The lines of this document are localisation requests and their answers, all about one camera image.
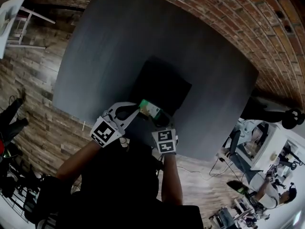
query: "person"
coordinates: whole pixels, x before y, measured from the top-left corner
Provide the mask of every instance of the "person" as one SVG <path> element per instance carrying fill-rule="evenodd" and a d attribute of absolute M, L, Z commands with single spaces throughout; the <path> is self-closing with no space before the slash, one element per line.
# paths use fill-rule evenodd
<path fill-rule="evenodd" d="M 175 154 L 164 154 L 162 201 L 152 149 L 116 140 L 91 141 L 46 177 L 35 207 L 36 228 L 203 228 L 197 206 L 184 206 Z M 81 175 L 80 191 L 71 187 Z"/>
<path fill-rule="evenodd" d="M 238 145 L 238 148 L 246 154 L 243 144 Z M 296 188 L 290 188 L 288 191 L 278 194 L 277 189 L 269 183 L 269 177 L 263 172 L 251 170 L 250 165 L 239 154 L 227 153 L 226 156 L 244 173 L 250 189 L 257 192 L 254 198 L 266 209 L 288 204 L 295 199 Z"/>
<path fill-rule="evenodd" d="M 19 119 L 10 124 L 18 109 L 25 100 L 25 92 L 22 91 L 21 98 L 17 98 L 7 109 L 0 114 L 0 155 L 3 154 L 4 148 L 8 148 L 12 139 L 29 124 L 26 118 Z"/>

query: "metal rack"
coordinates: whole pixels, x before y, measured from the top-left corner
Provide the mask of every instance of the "metal rack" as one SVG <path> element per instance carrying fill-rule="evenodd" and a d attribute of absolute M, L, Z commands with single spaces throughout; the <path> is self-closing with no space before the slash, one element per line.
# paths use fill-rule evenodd
<path fill-rule="evenodd" d="M 1 196 L 3 197 L 3 199 L 7 202 L 7 204 L 25 221 L 25 222 L 29 222 L 25 216 L 24 216 L 24 211 L 23 211 L 23 203 L 25 200 L 25 196 L 24 195 L 20 195 L 18 194 L 18 192 L 15 190 L 14 194 L 11 198 L 6 198 L 2 195 L 2 193 L 0 193 Z"/>

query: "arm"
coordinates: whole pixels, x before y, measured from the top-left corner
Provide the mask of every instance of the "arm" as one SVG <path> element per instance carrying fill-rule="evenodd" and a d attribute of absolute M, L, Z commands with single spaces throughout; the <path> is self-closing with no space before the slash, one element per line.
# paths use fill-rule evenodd
<path fill-rule="evenodd" d="M 259 188 L 257 194 L 255 195 L 255 198 L 257 201 L 259 201 L 265 195 L 265 190 L 266 190 L 268 184 L 269 184 L 269 181 L 265 180 L 265 182 Z"/>
<path fill-rule="evenodd" d="M 85 166 L 99 152 L 101 146 L 91 141 L 81 150 L 67 159 L 58 169 L 55 177 L 67 183 L 73 182 L 81 175 Z"/>
<path fill-rule="evenodd" d="M 162 180 L 162 202 L 182 205 L 183 195 L 181 183 L 178 175 L 176 156 L 164 154 L 164 172 Z"/>

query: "gray table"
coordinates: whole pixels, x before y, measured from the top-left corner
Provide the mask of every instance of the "gray table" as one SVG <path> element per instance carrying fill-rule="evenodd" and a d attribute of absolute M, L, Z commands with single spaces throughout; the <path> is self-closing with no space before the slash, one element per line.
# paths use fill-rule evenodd
<path fill-rule="evenodd" d="M 224 37 L 164 0 L 92 0 L 59 70 L 53 104 L 94 123 L 126 101 L 144 62 L 155 56 L 192 84 L 174 115 L 178 154 L 210 160 L 220 149 L 258 76 Z M 135 120 L 128 132 L 143 132 Z"/>

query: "wooden floor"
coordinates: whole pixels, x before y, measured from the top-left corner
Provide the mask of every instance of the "wooden floor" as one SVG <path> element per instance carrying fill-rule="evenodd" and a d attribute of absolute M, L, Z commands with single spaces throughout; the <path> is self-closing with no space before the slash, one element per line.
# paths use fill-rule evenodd
<path fill-rule="evenodd" d="M 52 106 L 61 59 L 80 16 L 81 12 L 52 10 L 50 17 L 57 21 L 56 25 L 33 20 L 25 40 L 45 45 L 47 49 L 7 48 L 4 59 L 0 60 L 0 107 L 5 109 L 10 96 L 18 96 L 18 90 L 25 89 L 26 101 L 18 114 L 19 118 L 27 117 L 30 124 L 14 141 L 22 150 L 25 163 L 47 175 L 54 175 L 64 160 L 90 141 L 90 126 L 85 125 L 82 130 L 82 122 Z M 224 174 L 211 178 L 209 171 L 215 160 L 203 162 L 183 156 L 177 156 L 177 160 L 184 203 L 199 206 L 204 225 L 208 227 L 208 218 L 238 197 L 226 185 L 227 180 L 236 177 L 228 169 Z M 202 176 L 189 173 L 182 167 L 199 171 Z M 218 162 L 212 174 L 224 167 L 225 164 Z M 235 167 L 233 170 L 241 176 Z M 162 173 L 159 178 L 161 188 Z"/>

